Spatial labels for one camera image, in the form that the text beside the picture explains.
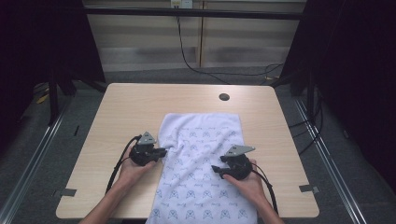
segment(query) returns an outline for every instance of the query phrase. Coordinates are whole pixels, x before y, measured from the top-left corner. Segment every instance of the forearm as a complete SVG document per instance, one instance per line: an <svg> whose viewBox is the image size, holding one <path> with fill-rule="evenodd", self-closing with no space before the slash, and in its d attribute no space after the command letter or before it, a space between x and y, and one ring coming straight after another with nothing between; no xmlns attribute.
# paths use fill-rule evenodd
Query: forearm
<svg viewBox="0 0 396 224"><path fill-rule="evenodd" d="M79 223L107 223L113 214L117 205L127 193L129 187L119 180L114 183L113 187L108 191L104 198L97 204L92 211L84 217Z"/></svg>
<svg viewBox="0 0 396 224"><path fill-rule="evenodd" d="M264 223L266 224L278 224L284 223L283 220L279 217L279 215L274 211L272 205L268 203L268 201L264 197L258 197L254 201L254 205L259 213L259 216L262 218Z"/></svg>

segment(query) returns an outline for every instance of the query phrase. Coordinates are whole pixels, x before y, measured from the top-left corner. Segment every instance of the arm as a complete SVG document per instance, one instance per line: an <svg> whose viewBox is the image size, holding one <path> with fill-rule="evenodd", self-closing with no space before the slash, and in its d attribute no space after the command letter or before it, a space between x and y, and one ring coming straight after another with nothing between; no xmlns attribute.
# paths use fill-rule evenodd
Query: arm
<svg viewBox="0 0 396 224"><path fill-rule="evenodd" d="M106 223L131 187L145 172L155 165L156 162L154 161L149 162L146 166L136 165L132 160L127 159L130 151L131 148L129 147L123 156L126 160L122 163L119 179L114 183L113 187L103 197L99 204L79 222L80 224Z"/></svg>
<svg viewBox="0 0 396 224"><path fill-rule="evenodd" d="M270 203L265 197L264 190L262 189L262 180L254 173L250 173L244 180L236 180L230 175L224 175L224 179L235 185L239 191L256 207L260 217L264 223L277 224L284 223L279 215L274 211Z"/></svg>

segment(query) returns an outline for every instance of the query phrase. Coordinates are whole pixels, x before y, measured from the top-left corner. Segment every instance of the white towel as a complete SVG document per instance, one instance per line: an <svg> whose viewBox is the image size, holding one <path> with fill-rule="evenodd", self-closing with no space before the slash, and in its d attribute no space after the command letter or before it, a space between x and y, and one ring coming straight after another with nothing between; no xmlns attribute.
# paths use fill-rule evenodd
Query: white towel
<svg viewBox="0 0 396 224"><path fill-rule="evenodd" d="M238 115L168 114L158 140L168 152L146 223L257 223L254 206L211 167L228 167L219 157L244 145Z"/></svg>

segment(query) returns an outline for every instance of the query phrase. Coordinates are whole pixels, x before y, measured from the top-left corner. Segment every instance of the metal frame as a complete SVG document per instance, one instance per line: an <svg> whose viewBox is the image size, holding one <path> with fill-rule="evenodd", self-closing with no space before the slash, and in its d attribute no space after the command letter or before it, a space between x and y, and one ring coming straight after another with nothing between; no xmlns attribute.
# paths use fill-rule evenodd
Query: metal frame
<svg viewBox="0 0 396 224"><path fill-rule="evenodd" d="M9 194L4 206L0 211L1 224L11 223L15 214L17 213L17 210L21 205L23 197L25 196L27 190L29 189L29 186L32 183L33 178L35 177L35 173L37 172L38 167L40 166L41 162L43 161L49 149L53 137L58 132L59 126L61 125L62 120L64 118L64 113L67 111L67 108L70 106L71 102L72 102L72 97L68 97L61 113L53 121L53 123L49 125L49 127L47 128L43 138L41 139L40 144L38 144L35 150L35 154L32 156L32 159L30 159L29 163L27 164L14 190L12 190L12 192Z"/></svg>
<svg viewBox="0 0 396 224"><path fill-rule="evenodd" d="M234 11L189 8L161 7L40 7L41 12L84 13L92 15L129 15L129 16L174 16L174 17L210 17L300 21L320 19L323 16L305 15L304 13L267 12L267 11Z"/></svg>
<svg viewBox="0 0 396 224"><path fill-rule="evenodd" d="M303 120L308 120L307 110L303 101L296 100L295 104ZM313 141L315 141L318 154L322 158L323 163L332 179L332 182L337 188L338 194L340 195L341 200L343 201L344 206L346 207L346 210L348 211L350 217L352 218L353 223L366 224L367 222L364 218L361 208L359 207L358 202L355 200L355 197L353 196L352 192L349 190L347 183L345 182L344 178L339 172L337 165L332 159L332 155L330 154L329 149L327 149L326 145L324 144L324 141L321 138L317 127L308 121L306 123L306 128L308 129L309 134L311 135Z"/></svg>

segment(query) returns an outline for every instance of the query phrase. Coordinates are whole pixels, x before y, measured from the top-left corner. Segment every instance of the metal bracket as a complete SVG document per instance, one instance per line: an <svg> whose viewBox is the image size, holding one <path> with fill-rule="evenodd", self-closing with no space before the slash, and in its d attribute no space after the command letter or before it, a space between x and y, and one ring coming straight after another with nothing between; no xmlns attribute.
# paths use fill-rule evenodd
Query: metal bracket
<svg viewBox="0 0 396 224"><path fill-rule="evenodd" d="M253 151L256 149L255 147L245 147L245 146L238 146L238 145L233 145L225 154L225 157L237 157L242 154L245 154L249 151Z"/></svg>
<svg viewBox="0 0 396 224"><path fill-rule="evenodd" d="M139 139L139 142L137 144L138 145L151 145L151 144L155 144L155 143L157 143L155 138L149 132L145 132L145 133L143 133L142 137Z"/></svg>
<svg viewBox="0 0 396 224"><path fill-rule="evenodd" d="M76 189L58 189L55 190L52 194L52 197L62 198L62 196L74 197L76 194Z"/></svg>
<svg viewBox="0 0 396 224"><path fill-rule="evenodd" d="M320 192L318 187L312 187L310 185L301 185L299 188L302 193L312 191L314 194L316 194Z"/></svg>

